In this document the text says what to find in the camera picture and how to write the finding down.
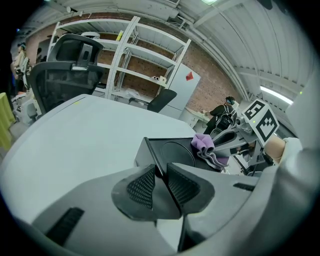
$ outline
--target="bag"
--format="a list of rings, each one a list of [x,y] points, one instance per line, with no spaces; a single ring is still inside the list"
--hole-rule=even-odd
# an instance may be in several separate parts
[[[216,128],[222,131],[227,129],[229,125],[234,125],[234,113],[236,112],[236,110],[234,109],[231,112],[229,112],[229,107],[226,105],[223,105],[223,107],[224,112],[220,116],[216,117]]]

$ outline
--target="metal shelving unit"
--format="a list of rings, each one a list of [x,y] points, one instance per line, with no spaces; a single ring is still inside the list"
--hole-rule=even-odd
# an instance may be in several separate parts
[[[109,69],[109,75],[107,79],[106,89],[99,88],[99,91],[105,91],[105,97],[110,99],[111,96],[123,97],[122,84],[125,74],[130,74],[136,77],[140,77],[152,83],[159,85],[161,88],[168,88],[178,70],[182,58],[184,57],[188,46],[191,42],[189,39],[187,42],[176,38],[175,36],[168,34],[160,29],[139,23],[140,18],[134,16],[132,20],[122,19],[87,19],[73,21],[65,24],[58,22],[53,31],[52,39],[49,46],[49,52],[54,46],[53,38],[57,33],[57,30],[64,30],[69,33],[81,34],[83,32],[97,32],[102,34],[118,35],[120,31],[124,31],[120,41],[109,39],[95,39],[97,42],[103,45],[103,50],[113,51],[114,57],[111,65],[98,63],[99,66]],[[161,55],[155,51],[136,45],[138,41],[144,41],[149,44],[155,45],[173,55],[170,59],[164,55]],[[122,55],[124,54],[124,60],[122,65],[119,66]],[[158,65],[167,70],[165,77],[167,82],[161,83],[145,74],[138,73],[127,69],[131,57],[137,57],[152,64]],[[116,73],[120,72],[117,84],[115,84]]]

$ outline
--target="ceiling beam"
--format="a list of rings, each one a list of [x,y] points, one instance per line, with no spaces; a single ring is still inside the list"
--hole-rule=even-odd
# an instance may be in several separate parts
[[[231,7],[234,7],[236,5],[242,4],[248,0],[221,0],[216,3],[213,3],[211,7],[206,11],[204,15],[201,15],[201,18],[199,18],[194,24],[193,27],[196,28],[202,23],[206,22],[209,19],[212,19],[214,16],[219,14],[220,12],[223,12]]]
[[[259,78],[261,80],[271,82],[273,84],[286,88],[287,90],[289,90],[290,92],[293,92],[294,94],[298,94],[302,89],[295,82],[292,82],[286,78],[283,78],[274,74],[270,74],[264,71],[258,71],[257,73],[254,69],[243,68],[243,67],[235,67],[234,69],[238,74],[241,74],[243,76],[253,77],[253,78]]]
[[[67,12],[66,7],[62,6],[61,4],[58,4],[57,2],[54,1],[46,1],[45,4],[52,9],[55,9],[56,11],[65,14]]]

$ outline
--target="black chair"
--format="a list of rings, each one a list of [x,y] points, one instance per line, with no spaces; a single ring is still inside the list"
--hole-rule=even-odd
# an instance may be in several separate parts
[[[86,70],[72,70],[72,62],[38,63],[29,80],[42,115],[81,94],[91,95],[96,89],[104,68],[88,65]]]
[[[102,44],[77,34],[65,34],[56,42],[48,61],[34,66],[29,77],[42,114],[94,92],[105,71],[97,66],[102,49]]]
[[[172,101],[177,96],[177,93],[173,90],[163,89],[160,93],[150,102],[144,101],[138,98],[130,98],[129,104],[131,102],[140,102],[147,105],[147,110],[159,113],[170,101]]]

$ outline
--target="yellow object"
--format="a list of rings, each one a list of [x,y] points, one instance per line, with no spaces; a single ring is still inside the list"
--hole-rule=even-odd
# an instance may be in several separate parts
[[[4,147],[5,150],[11,148],[12,136],[9,127],[15,121],[7,95],[4,92],[0,93],[0,147]]]
[[[123,30],[120,30],[120,32],[119,32],[119,34],[118,34],[118,36],[117,36],[117,38],[116,38],[116,41],[120,41],[123,34],[124,34],[124,31],[123,31]]]

